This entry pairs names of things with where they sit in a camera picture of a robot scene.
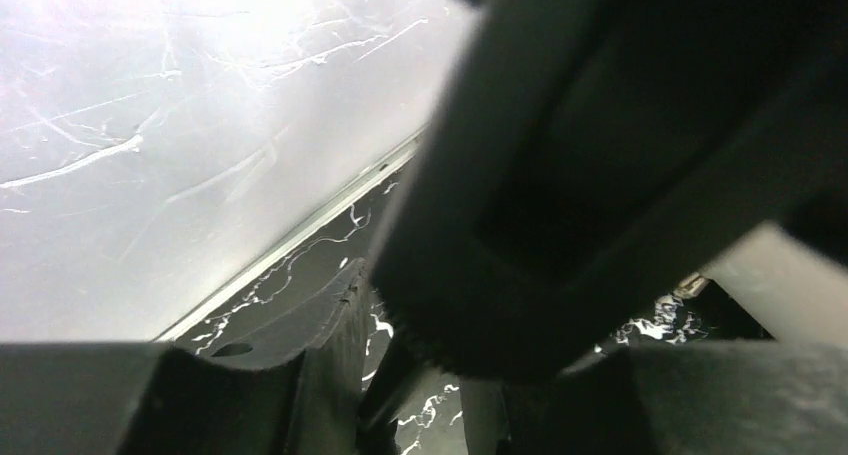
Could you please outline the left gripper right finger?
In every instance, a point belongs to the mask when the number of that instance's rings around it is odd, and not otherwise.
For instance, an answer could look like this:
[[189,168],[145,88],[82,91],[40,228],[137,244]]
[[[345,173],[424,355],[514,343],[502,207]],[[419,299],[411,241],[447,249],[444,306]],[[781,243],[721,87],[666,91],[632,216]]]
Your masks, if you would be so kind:
[[847,352],[818,344],[643,344],[568,365],[508,358],[545,385],[528,454],[843,454]]

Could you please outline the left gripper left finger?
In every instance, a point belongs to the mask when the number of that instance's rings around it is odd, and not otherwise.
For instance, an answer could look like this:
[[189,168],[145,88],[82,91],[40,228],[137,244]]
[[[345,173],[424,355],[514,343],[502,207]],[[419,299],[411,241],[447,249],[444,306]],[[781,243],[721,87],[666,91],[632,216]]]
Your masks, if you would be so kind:
[[210,355],[171,343],[5,344],[5,454],[351,454],[370,291],[356,259]]

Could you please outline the black round-base mic stand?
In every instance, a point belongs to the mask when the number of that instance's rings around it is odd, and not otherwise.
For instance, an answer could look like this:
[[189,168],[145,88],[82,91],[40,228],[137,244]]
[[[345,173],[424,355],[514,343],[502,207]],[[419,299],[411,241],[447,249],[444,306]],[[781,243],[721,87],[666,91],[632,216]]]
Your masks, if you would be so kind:
[[847,0],[478,1],[376,240],[364,430],[428,365],[588,359],[765,221],[846,261]]

